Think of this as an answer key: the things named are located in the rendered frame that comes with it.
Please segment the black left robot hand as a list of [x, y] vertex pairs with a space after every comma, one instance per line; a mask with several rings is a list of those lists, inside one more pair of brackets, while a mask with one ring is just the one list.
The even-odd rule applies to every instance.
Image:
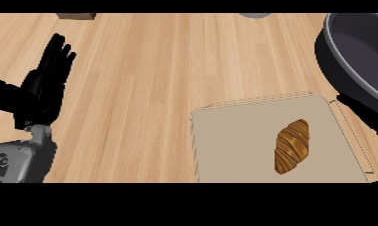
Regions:
[[38, 67], [28, 72], [22, 85], [0, 80], [0, 110], [13, 114], [17, 130], [32, 125], [50, 125], [57, 119], [75, 56], [65, 37], [54, 33]]

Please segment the beige tray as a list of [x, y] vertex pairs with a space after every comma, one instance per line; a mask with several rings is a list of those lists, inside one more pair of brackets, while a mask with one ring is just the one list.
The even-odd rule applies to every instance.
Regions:
[[[341, 109], [316, 94], [214, 104], [192, 113], [196, 176], [200, 182], [364, 183], [378, 174], [354, 138], [341, 129]], [[280, 130], [308, 124], [308, 157], [274, 171]]]

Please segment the brown croissant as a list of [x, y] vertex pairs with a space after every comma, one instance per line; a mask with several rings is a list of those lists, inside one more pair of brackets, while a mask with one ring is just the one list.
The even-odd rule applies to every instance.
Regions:
[[304, 119], [293, 121], [277, 133], [274, 147], [274, 171], [283, 175], [308, 156], [310, 131]]

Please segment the dark grey pot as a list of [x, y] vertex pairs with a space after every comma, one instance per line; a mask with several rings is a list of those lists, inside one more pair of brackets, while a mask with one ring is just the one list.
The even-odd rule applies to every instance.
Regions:
[[314, 54], [333, 89], [378, 114], [378, 13], [327, 13]]

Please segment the brown wooden block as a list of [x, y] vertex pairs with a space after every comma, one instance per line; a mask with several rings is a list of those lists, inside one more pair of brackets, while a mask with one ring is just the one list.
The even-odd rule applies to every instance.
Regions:
[[94, 20], [96, 13], [56, 13], [59, 19]]

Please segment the grey round object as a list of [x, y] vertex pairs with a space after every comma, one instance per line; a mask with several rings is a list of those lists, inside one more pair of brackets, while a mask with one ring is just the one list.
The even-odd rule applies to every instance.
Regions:
[[251, 19], [261, 19], [270, 15], [270, 13], [239, 13], [243, 17]]

